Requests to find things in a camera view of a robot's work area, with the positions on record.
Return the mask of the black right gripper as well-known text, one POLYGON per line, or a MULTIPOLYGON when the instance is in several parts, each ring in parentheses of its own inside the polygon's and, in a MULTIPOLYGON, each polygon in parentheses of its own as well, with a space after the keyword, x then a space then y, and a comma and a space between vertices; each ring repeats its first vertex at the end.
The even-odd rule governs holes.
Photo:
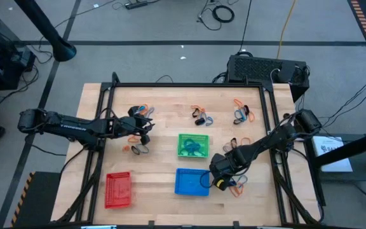
POLYGON ((245 169, 245 157, 238 149, 232 149, 225 155, 216 153, 210 162, 213 185, 224 191, 231 185, 231 178, 245 169))

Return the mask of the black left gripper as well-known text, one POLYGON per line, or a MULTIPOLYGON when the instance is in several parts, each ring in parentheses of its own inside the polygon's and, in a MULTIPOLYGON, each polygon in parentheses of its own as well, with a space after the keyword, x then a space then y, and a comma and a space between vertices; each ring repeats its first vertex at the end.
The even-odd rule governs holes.
POLYGON ((144 146, 148 144, 150 137, 146 134, 153 128, 152 119, 136 115, 138 113, 139 106, 132 106, 128 110, 128 116, 121 118, 113 116, 112 137, 120 138, 128 135, 140 135, 141 144, 144 146))

